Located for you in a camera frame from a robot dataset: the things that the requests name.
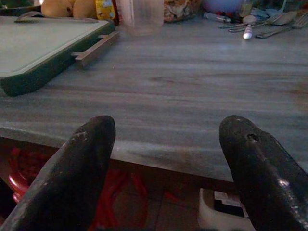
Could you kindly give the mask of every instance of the floor tile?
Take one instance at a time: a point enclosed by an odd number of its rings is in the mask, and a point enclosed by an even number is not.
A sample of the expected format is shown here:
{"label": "floor tile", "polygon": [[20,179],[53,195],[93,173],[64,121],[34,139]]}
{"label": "floor tile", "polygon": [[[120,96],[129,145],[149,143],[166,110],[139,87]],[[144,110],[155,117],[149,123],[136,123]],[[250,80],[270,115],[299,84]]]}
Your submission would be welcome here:
{"label": "floor tile", "polygon": [[[147,189],[148,192],[148,197],[149,199],[154,199],[154,200],[161,200],[163,197],[163,186],[159,185],[155,182],[152,182],[150,180],[142,180],[145,188]],[[130,180],[129,183],[125,186],[123,189],[125,193],[133,194],[133,195],[138,195],[138,192]]]}
{"label": "floor tile", "polygon": [[[148,200],[146,228],[155,229],[160,206],[160,201]],[[141,199],[136,195],[121,193],[115,201],[114,212],[120,227],[136,227],[143,213]]]}
{"label": "floor tile", "polygon": [[165,187],[163,202],[173,203],[181,206],[199,208],[199,191],[198,187],[193,187],[181,183],[173,183]]}
{"label": "floor tile", "polygon": [[198,209],[166,203],[158,215],[156,231],[195,231],[198,226]]}

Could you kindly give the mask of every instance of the table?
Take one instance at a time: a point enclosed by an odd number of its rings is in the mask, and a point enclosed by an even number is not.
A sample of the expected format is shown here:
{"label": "table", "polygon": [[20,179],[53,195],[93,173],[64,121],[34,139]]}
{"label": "table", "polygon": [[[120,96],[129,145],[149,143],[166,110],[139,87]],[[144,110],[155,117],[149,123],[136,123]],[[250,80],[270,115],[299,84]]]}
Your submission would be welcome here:
{"label": "table", "polygon": [[307,171],[308,29],[245,41],[218,25],[194,19],[146,37],[121,31],[86,69],[73,65],[37,92],[1,97],[2,142],[59,148],[91,117],[110,115],[112,159],[122,167],[227,191],[234,186],[218,127],[237,114]]}

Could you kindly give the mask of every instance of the cutting board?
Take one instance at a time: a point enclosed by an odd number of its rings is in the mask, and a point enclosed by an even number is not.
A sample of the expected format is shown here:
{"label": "cutting board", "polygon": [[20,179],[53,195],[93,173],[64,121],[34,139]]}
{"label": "cutting board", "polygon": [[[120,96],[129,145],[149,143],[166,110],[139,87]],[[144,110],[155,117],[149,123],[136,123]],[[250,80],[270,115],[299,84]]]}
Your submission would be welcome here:
{"label": "cutting board", "polygon": [[0,16],[0,94],[33,92],[115,30],[113,23]]}

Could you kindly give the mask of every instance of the white marker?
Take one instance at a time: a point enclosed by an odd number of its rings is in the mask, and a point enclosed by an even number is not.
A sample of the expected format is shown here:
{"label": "white marker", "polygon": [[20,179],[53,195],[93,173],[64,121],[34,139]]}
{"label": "white marker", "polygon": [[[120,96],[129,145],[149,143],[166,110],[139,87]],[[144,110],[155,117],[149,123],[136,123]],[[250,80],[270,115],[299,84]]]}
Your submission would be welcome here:
{"label": "white marker", "polygon": [[251,37],[252,37],[252,27],[251,27],[250,24],[248,24],[248,25],[246,26],[245,31],[244,31],[243,38],[244,38],[245,40],[248,40],[248,39],[251,39]]}

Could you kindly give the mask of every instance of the spoon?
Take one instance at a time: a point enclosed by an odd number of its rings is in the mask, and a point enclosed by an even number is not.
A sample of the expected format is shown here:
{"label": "spoon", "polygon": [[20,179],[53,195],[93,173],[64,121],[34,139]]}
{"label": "spoon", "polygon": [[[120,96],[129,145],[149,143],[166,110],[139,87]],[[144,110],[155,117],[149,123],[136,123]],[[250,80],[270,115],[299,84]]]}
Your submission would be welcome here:
{"label": "spoon", "polygon": [[257,20],[257,18],[253,15],[248,15],[243,18],[243,23],[252,24]]}
{"label": "spoon", "polygon": [[278,30],[274,30],[274,31],[269,31],[269,32],[263,32],[261,34],[256,35],[256,38],[268,38],[272,35],[276,35],[278,33],[281,33],[283,31],[288,31],[288,30],[292,30],[292,29],[301,29],[303,28],[306,24],[308,24],[308,13],[304,14],[303,16],[301,16],[300,18],[298,18],[295,23],[293,23],[291,26],[287,26],[287,27],[282,27]]}
{"label": "spoon", "polygon": [[[290,12],[283,13],[283,14],[278,14],[278,15],[270,17],[264,23],[256,24],[256,25],[253,25],[252,27],[263,26],[263,25],[268,25],[268,24],[276,25],[276,26],[282,26],[282,25],[285,25],[285,24],[293,21],[293,19],[296,17],[296,15],[297,15],[297,13],[295,11],[290,11]],[[240,32],[240,31],[244,31],[244,30],[245,30],[245,27],[242,27],[242,28],[229,29],[229,32]]]}
{"label": "spoon", "polygon": [[85,22],[85,23],[97,23],[98,22],[98,20],[93,19],[93,18],[49,17],[49,16],[45,16],[41,12],[37,12],[37,11],[30,11],[30,12],[24,13],[21,16],[19,16],[14,22],[15,23],[26,22],[27,20],[25,20],[25,19],[28,19],[28,18],[36,16],[36,15],[43,16],[44,18],[66,19],[66,20],[80,21],[80,22]]}

